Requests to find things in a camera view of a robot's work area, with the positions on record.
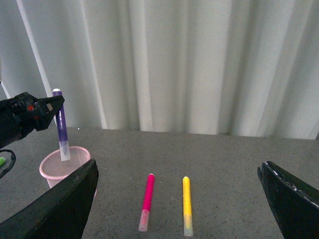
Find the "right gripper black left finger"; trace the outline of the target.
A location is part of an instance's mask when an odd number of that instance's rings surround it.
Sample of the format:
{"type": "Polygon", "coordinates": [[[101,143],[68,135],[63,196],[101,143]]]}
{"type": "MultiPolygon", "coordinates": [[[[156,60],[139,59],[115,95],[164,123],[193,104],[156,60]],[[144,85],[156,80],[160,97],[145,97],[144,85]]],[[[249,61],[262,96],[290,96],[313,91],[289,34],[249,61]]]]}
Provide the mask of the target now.
{"type": "Polygon", "coordinates": [[[0,225],[2,239],[80,239],[98,183],[90,159],[26,208],[0,225]]]}

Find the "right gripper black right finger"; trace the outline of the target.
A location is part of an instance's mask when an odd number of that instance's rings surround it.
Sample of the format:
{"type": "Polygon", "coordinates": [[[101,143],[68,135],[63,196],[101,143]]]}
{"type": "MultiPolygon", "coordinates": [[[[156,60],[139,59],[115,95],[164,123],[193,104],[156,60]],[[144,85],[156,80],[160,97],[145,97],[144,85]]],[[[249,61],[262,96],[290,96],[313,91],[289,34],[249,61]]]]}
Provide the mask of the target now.
{"type": "Polygon", "coordinates": [[[317,239],[319,191],[271,161],[257,174],[283,237],[317,239]]]}

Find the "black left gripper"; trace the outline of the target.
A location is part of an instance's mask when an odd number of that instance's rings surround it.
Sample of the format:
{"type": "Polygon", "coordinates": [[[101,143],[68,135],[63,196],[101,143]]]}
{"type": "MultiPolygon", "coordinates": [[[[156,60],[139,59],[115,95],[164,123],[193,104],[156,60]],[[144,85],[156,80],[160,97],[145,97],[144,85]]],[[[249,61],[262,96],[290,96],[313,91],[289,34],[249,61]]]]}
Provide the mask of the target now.
{"type": "Polygon", "coordinates": [[[24,92],[0,102],[0,147],[48,129],[64,104],[63,96],[38,99],[24,92]]]}

